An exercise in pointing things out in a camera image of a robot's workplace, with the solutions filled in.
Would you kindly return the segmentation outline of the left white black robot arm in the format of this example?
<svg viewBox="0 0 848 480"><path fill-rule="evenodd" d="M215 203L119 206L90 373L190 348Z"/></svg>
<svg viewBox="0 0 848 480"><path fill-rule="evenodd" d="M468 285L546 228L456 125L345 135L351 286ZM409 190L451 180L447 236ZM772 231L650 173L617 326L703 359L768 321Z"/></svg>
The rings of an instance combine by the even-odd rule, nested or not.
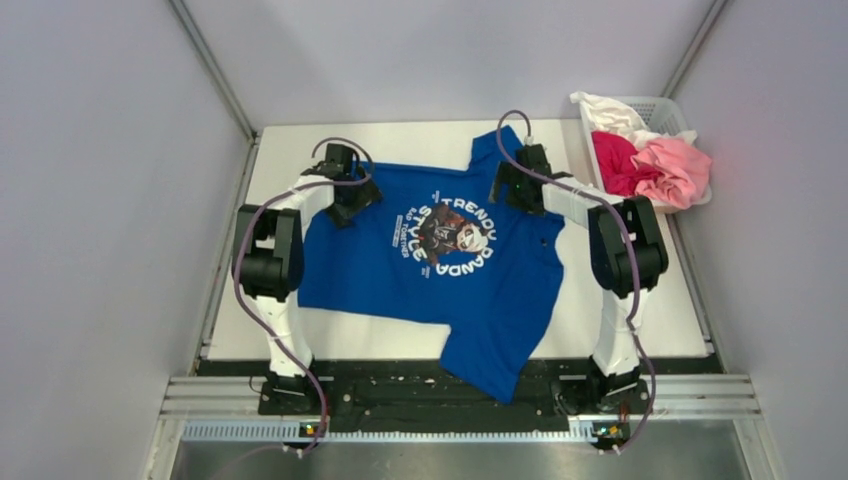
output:
<svg viewBox="0 0 848 480"><path fill-rule="evenodd" d="M343 228L381 199L371 177L331 180L307 174L263 204L239 208L231 260L234 293L263 330L271 351L261 390L261 414L325 411L323 391L310 368L313 353L300 325L297 302L305 274L305 233L320 213Z"/></svg>

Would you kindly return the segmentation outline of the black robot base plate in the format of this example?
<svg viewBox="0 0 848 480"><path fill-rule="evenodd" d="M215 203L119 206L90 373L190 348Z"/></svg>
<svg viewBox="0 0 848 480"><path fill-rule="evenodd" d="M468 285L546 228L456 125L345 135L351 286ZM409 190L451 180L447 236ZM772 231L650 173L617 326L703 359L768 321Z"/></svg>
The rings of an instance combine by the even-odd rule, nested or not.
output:
<svg viewBox="0 0 848 480"><path fill-rule="evenodd" d="M531 360L504 403L448 373L435 360L318 360L324 412L262 416L325 417L331 433L512 434L565 432L581 415L615 422L635 420L648 409L647 372L639 398L609 411L584 405L588 360Z"/></svg>

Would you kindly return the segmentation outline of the blue panda print t-shirt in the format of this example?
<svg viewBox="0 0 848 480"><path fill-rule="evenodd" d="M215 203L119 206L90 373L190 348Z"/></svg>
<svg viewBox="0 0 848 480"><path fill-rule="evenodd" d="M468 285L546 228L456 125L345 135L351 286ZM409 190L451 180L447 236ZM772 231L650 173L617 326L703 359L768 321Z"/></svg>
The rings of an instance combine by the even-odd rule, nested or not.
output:
<svg viewBox="0 0 848 480"><path fill-rule="evenodd" d="M510 127L475 138L465 170L384 163L379 203L339 228L315 216L304 241L303 308L445 325L441 366L500 403L553 315L565 269L565 222L491 202Z"/></svg>

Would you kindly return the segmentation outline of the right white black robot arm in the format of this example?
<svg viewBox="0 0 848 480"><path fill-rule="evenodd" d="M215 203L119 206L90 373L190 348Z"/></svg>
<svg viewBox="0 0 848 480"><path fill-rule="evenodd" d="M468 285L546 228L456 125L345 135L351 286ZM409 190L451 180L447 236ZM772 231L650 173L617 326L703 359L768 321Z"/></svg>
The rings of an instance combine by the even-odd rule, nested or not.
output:
<svg viewBox="0 0 848 480"><path fill-rule="evenodd" d="M583 403L612 412L639 398L644 385L640 368L647 362L639 339L640 305L668 268L650 201L604 193L565 173L546 177L514 162L497 167L490 199L501 196L526 213L558 214L587 230L590 266L602 290L602 307Z"/></svg>

